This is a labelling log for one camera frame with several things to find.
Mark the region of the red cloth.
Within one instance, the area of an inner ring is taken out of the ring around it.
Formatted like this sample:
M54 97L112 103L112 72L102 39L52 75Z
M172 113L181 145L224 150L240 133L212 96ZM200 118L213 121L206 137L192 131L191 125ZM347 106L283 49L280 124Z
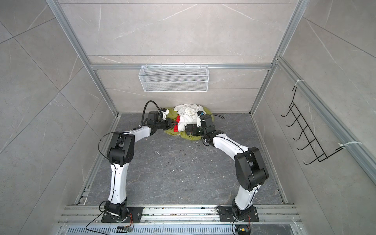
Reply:
M175 126L174 126L173 131L174 131L174 132L179 132L179 129L178 129L178 124L179 124L179 122L180 122L180 116L179 116L179 115L177 115L175 122L176 122L176 124L175 124Z

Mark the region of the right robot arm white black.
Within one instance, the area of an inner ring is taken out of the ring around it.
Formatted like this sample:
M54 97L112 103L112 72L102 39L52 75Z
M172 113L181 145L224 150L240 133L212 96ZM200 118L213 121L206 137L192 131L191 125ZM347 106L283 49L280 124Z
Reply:
M259 215L253 200L260 186L269 178L260 150L256 147L243 146L229 138L223 131L217 130L211 115L201 115L199 119L200 126L188 124L185 127L187 134L200 136L204 145L213 146L230 156L234 160L236 177L240 185L231 207L217 206L217 212L221 216L220 221L258 222Z

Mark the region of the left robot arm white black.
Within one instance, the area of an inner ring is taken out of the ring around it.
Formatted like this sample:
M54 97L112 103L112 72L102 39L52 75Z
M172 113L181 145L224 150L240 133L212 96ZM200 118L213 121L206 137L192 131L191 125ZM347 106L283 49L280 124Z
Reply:
M150 111L142 124L126 132L112 132L112 138L105 156L111 167L111 187L108 200L104 205L104 213L117 222L130 218L127 208L126 181L130 162L133 160L135 143L150 137L157 130L168 130L176 123L168 118L169 110L161 108Z

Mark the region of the green cloth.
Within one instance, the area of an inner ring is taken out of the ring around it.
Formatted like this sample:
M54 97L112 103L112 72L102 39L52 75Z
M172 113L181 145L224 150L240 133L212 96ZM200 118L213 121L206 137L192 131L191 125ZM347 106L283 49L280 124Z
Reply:
M203 107L204 110L207 112L208 115L211 115L212 112L206 108L206 107ZM172 120L176 120L176 117L177 117L177 112L174 111L174 108L166 108L166 109L169 109L169 114L168 114L168 118L171 118ZM186 134L186 130L184 130L183 132L174 132L173 129L168 129L168 130L165 130L164 132L168 135L171 135L171 136L180 136L181 138L183 139L186 139L186 140L191 140L191 141L199 141L201 140L201 137L200 136L197 136L197 137L194 137L194 136L189 136Z

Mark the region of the white cloth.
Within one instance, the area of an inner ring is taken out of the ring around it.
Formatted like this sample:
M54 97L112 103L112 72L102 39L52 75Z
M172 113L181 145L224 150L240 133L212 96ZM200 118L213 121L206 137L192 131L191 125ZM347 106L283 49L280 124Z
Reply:
M197 112L201 110L207 114L207 112L201 105L181 104L175 106L174 111L176 111L177 114L180 116L180 122L178 124L179 132L183 132L188 124L196 124L200 127L201 121L197 116Z

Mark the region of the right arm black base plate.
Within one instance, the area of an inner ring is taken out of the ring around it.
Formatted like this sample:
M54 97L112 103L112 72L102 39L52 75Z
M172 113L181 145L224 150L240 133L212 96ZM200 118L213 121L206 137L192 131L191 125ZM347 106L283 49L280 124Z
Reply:
M236 205L217 206L216 211L220 216L221 222L259 222L257 209L251 206L243 211L239 210Z

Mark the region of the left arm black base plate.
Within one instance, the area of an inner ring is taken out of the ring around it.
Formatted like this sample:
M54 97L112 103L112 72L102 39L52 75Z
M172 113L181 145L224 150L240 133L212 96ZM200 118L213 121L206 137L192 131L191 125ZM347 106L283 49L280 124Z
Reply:
M141 222L144 207L127 207L122 209L105 209L102 223L134 223Z

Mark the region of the aluminium rail frame front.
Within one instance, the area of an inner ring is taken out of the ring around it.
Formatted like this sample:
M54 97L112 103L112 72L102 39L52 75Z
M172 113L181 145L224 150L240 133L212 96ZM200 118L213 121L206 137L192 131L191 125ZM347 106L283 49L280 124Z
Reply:
M244 219L230 206L149 205L131 207L117 222L99 206L66 206L56 235L305 235L294 205L257 205Z

